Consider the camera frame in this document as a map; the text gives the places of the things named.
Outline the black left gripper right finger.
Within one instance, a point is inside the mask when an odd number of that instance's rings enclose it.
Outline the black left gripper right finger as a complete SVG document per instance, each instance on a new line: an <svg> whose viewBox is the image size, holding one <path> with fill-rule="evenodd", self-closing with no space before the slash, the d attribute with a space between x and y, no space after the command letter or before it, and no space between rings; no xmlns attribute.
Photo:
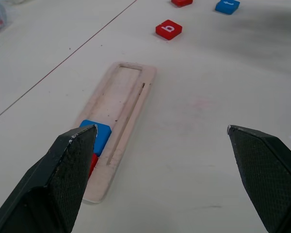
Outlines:
<svg viewBox="0 0 291 233"><path fill-rule="evenodd" d="M227 128L243 186L268 233L291 233L291 150L277 137Z"/></svg>

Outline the blue letter tile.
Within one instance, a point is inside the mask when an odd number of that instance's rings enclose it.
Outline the blue letter tile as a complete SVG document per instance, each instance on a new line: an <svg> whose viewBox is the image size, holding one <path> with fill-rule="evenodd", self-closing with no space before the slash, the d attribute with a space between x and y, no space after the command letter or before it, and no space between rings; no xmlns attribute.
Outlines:
<svg viewBox="0 0 291 233"><path fill-rule="evenodd" d="M239 5L240 2L236 0L220 0L215 6L215 11L231 15L239 8Z"/></svg>

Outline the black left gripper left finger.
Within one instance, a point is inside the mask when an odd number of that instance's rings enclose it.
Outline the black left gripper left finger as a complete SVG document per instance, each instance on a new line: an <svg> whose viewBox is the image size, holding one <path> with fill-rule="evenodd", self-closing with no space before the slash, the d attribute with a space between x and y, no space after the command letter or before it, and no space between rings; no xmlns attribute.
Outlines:
<svg viewBox="0 0 291 233"><path fill-rule="evenodd" d="M59 135L0 208L0 233L71 233L89 179L96 125Z"/></svg>

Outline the red letter tile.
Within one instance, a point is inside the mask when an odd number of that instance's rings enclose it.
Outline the red letter tile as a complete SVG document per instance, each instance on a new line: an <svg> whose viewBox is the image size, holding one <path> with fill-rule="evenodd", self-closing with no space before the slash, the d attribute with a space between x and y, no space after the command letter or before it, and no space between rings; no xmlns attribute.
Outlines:
<svg viewBox="0 0 291 233"><path fill-rule="evenodd" d="M182 32L182 26L171 21L166 20L155 28L155 33L166 40L171 40Z"/></svg>

